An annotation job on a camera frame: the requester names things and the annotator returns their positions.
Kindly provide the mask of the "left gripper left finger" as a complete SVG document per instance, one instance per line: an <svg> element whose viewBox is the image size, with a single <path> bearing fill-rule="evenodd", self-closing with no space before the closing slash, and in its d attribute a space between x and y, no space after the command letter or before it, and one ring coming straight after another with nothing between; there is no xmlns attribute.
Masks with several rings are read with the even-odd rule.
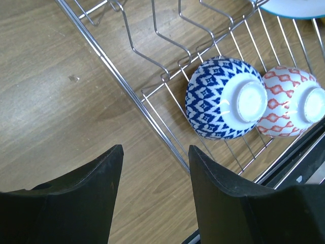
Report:
<svg viewBox="0 0 325 244"><path fill-rule="evenodd" d="M1 193L1 243L107 243L123 164L117 144L26 190Z"/></svg>

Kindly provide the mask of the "blue patterned bowl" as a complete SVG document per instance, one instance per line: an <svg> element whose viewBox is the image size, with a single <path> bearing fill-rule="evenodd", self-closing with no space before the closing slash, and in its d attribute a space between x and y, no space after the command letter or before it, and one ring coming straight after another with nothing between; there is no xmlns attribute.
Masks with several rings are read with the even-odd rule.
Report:
<svg viewBox="0 0 325 244"><path fill-rule="evenodd" d="M270 137L298 136L324 117L324 89L309 72L276 66L264 76L268 95L256 127Z"/></svg>

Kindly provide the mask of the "watermelon pattern plate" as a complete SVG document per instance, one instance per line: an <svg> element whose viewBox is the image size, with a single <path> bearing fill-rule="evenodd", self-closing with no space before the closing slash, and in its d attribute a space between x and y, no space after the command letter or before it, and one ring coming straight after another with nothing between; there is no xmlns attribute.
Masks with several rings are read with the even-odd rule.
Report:
<svg viewBox="0 0 325 244"><path fill-rule="evenodd" d="M324 17L324 0L270 0L261 9L285 18L313 19Z"/></svg>

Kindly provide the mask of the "red patterned bowl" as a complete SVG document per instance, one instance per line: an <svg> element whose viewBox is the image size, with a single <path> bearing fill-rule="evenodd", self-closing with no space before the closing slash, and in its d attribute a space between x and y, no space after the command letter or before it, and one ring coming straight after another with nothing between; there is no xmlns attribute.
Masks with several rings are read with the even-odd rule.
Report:
<svg viewBox="0 0 325 244"><path fill-rule="evenodd" d="M262 118L267 103L267 91L257 69L245 61L221 56L198 66L185 94L190 125L210 140L247 134Z"/></svg>

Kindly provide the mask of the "wire dish rack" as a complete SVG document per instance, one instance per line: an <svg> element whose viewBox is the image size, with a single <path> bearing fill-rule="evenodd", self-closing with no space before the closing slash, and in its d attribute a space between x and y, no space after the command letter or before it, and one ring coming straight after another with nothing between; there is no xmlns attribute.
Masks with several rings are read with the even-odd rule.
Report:
<svg viewBox="0 0 325 244"><path fill-rule="evenodd" d="M184 171L192 144L271 187L324 165L324 121L292 111L304 80L324 86L324 1L58 5Z"/></svg>

